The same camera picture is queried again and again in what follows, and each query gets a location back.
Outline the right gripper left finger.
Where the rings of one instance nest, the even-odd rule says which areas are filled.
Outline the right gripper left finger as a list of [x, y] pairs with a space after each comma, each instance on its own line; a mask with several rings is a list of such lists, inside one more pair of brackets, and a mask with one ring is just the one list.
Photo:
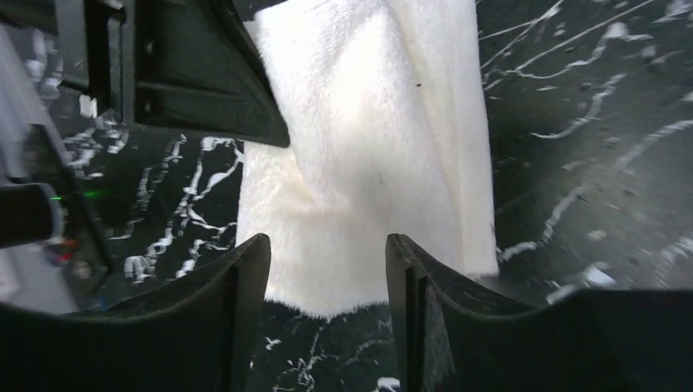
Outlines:
[[270, 239], [102, 311], [1, 307], [4, 391], [242, 391], [270, 269]]

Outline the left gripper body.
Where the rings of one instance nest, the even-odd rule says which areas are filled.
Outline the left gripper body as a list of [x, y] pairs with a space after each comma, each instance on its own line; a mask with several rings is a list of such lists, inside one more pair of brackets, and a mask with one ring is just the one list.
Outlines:
[[135, 122], [134, 1], [2, 1], [1, 21], [59, 38], [63, 84], [87, 96], [86, 116], [112, 109], [117, 120]]

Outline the cream white towel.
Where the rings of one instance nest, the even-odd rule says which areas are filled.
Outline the cream white towel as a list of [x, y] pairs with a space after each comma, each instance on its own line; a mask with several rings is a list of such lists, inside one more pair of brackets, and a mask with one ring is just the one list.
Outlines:
[[386, 301], [389, 234], [498, 273], [473, 1], [285, 1], [248, 27], [290, 135], [244, 146], [237, 239], [270, 237], [268, 301]]

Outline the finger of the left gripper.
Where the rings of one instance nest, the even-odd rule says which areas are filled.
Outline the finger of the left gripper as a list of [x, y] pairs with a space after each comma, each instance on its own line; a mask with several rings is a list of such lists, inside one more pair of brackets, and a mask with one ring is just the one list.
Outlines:
[[124, 120], [280, 148], [288, 128], [231, 1], [124, 3]]

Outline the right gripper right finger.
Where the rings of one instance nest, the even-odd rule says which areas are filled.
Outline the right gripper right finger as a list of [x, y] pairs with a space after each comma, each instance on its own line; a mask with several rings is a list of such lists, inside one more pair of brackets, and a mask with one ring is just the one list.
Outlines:
[[534, 308], [391, 234], [387, 290], [404, 391], [689, 391], [692, 293], [582, 290]]

